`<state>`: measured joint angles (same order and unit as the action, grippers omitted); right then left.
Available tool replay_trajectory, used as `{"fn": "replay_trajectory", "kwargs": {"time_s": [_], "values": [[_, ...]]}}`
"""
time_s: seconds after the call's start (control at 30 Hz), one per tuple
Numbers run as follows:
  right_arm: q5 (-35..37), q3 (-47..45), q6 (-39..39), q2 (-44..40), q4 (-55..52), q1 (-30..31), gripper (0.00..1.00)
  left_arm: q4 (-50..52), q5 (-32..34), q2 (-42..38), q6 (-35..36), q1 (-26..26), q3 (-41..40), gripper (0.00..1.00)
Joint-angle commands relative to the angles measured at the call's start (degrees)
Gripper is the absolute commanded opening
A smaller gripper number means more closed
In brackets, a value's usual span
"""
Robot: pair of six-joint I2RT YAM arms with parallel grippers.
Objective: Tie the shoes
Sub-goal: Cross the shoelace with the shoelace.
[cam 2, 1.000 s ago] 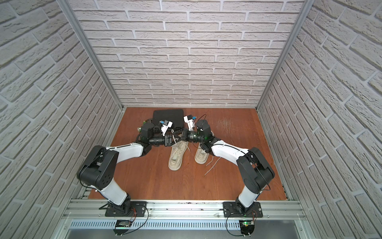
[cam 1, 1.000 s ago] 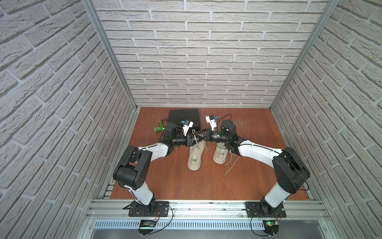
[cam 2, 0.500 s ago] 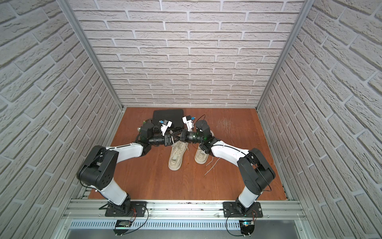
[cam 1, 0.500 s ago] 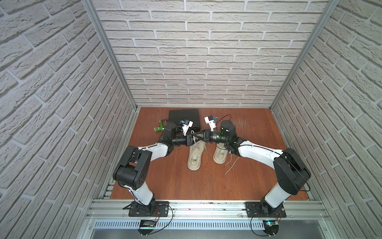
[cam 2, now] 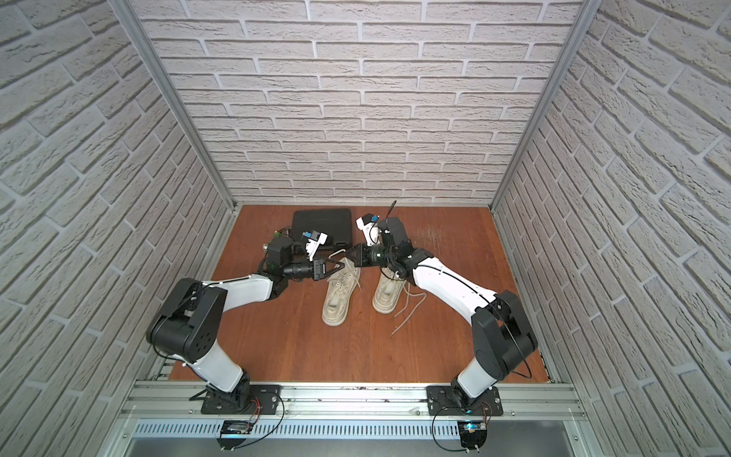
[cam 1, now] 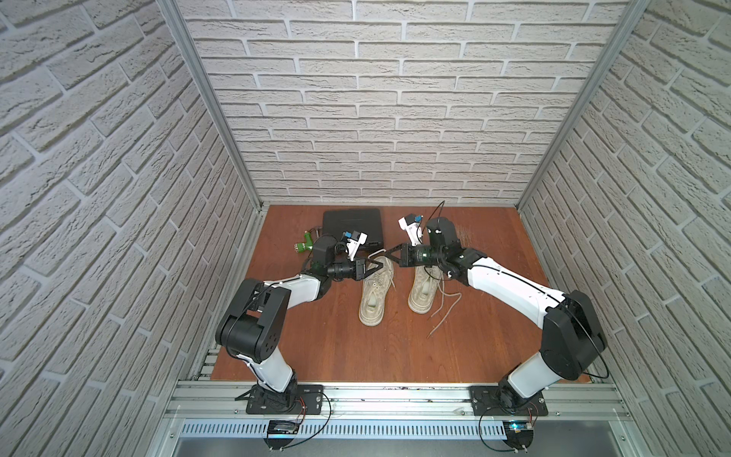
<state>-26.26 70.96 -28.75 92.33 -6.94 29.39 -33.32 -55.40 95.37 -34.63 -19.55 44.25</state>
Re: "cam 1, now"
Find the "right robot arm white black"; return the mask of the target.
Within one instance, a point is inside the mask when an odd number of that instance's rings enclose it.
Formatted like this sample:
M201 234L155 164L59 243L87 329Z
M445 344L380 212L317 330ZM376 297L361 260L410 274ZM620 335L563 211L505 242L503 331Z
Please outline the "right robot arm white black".
M401 268L437 268L450 280L496 297L542 331L540 350L498 384L496 401L503 409L521 409L544 388L588 374L589 366L602 358L607 341L588 295L542 286L463 247L445 217L426 226L423 222L413 213L401 218L399 226L409 241L386 251L386 258Z

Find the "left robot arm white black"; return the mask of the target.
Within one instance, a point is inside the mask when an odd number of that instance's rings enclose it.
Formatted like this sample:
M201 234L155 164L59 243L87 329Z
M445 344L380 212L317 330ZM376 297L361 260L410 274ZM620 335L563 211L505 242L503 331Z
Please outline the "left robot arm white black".
M340 238L324 235L298 275L242 282L216 328L215 342L254 374L256 384L245 399L262 400L267 412L290 411L303 403L296 372L279 350L287 311L322 299L334 281L362 281L382 270L378 261L370 270L369 259L357 255L365 242L363 232L344 232Z

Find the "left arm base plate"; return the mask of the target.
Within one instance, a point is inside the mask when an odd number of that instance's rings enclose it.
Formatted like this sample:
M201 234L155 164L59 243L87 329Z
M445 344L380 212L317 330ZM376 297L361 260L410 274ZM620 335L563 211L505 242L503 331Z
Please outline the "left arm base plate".
M246 413L249 415L319 415L324 400L324 386L297 385L284 392L267 390L254 385L247 395Z

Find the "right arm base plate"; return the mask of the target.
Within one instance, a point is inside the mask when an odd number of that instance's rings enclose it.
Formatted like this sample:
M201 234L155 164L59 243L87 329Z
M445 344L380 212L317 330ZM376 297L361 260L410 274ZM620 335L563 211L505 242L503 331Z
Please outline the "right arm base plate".
M523 398L508 387L477 385L468 387L468 394L475 416L548 416L546 400L541 391L529 398Z

